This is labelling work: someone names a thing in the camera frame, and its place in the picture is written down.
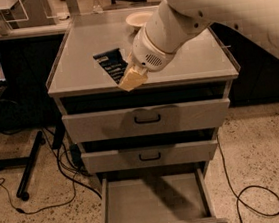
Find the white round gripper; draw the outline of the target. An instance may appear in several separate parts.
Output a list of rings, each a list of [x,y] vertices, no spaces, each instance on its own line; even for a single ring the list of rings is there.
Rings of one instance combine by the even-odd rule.
[[[166,45],[166,35],[161,30],[149,30],[143,26],[135,36],[132,52],[127,57],[127,67],[118,84],[130,92],[148,79],[147,72],[163,70],[175,57]]]

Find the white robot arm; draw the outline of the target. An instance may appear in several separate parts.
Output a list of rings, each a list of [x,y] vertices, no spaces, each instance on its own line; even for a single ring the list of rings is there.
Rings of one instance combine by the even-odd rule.
[[[128,92],[161,71],[213,23],[234,29],[279,59],[279,0],[162,0],[133,40],[118,86]]]

